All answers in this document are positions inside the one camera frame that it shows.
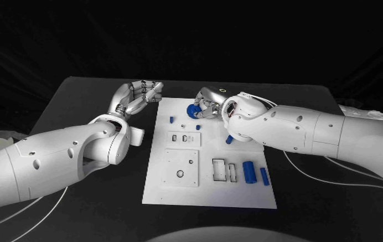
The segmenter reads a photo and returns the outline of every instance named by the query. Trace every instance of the blue object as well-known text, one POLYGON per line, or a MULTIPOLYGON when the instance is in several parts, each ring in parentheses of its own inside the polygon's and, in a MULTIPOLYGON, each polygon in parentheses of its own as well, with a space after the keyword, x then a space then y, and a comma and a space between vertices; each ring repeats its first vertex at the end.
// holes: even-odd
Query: blue object
POLYGON ((187 106, 186 113, 193 119, 197 119, 197 117, 194 117, 194 112, 202 112, 202 108, 199 105, 190 104, 187 106))
POLYGON ((230 144, 233 141, 233 137, 229 135, 228 139, 226 139, 226 143, 230 144))
POLYGON ((261 168, 261 174, 262 174, 262 179, 264 179, 264 185, 269 185, 269 179, 268 179, 268 174, 266 174, 266 169, 261 168))
POLYGON ((245 174, 245 181, 248 184, 256 183, 255 171, 253 171, 253 162, 248 161, 243 162, 243 174, 245 174))

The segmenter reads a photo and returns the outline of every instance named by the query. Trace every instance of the dark gray table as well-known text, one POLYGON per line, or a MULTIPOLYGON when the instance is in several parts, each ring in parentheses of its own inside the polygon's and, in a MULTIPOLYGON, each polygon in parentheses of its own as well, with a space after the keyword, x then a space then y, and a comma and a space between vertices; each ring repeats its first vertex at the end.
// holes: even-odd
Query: dark gray table
MULTIPOLYGON (((86 124, 108 109, 121 84, 134 79, 68 78, 36 123, 32 135, 86 124)), ((323 86, 164 81, 166 97, 194 98, 206 85, 245 91, 281 105, 341 115, 323 86)), ((145 241, 173 231, 202 226, 248 226, 292 234, 311 241, 382 241, 383 190, 346 187, 307 178, 284 153, 265 155, 274 181, 277 210, 141 204, 148 168, 157 104, 130 119, 145 129, 143 145, 130 147, 122 163, 94 172, 68 188, 59 206, 20 241, 145 241)), ((379 184, 373 178, 338 168, 323 157, 289 153, 297 166, 330 181, 379 184)), ((0 240, 14 239, 43 218, 62 191, 46 196, 0 226, 0 240)), ((0 219, 30 202, 0 208, 0 219)))

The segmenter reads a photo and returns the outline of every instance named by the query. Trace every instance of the circular hole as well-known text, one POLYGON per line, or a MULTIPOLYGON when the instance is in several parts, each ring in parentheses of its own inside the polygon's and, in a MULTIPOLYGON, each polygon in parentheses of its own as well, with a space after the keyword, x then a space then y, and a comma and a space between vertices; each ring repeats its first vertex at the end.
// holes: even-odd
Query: circular hole
POLYGON ((180 178, 183 177, 183 170, 177 171, 177 177, 180 177, 180 178))
POLYGON ((71 159, 73 158, 73 149, 72 148, 68 149, 68 156, 71 159))
POLYGON ((33 167, 36 170, 40 168, 40 160, 33 161, 33 167))

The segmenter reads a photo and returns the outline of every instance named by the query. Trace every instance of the robotic hand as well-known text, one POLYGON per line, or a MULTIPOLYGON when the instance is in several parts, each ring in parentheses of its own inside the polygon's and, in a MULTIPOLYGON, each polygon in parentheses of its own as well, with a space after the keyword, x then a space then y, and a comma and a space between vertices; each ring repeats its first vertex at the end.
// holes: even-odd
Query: robotic hand
POLYGON ((49 131, 0 150, 0 206, 46 196, 95 170, 120 164, 144 131, 127 120, 161 100, 164 84, 137 81, 118 88, 107 114, 88 125, 49 131))
POLYGON ((242 142, 255 140, 282 151, 340 159, 383 177, 383 121, 277 105, 245 92, 232 96, 213 87, 202 88, 187 114, 193 119, 217 118, 242 142))

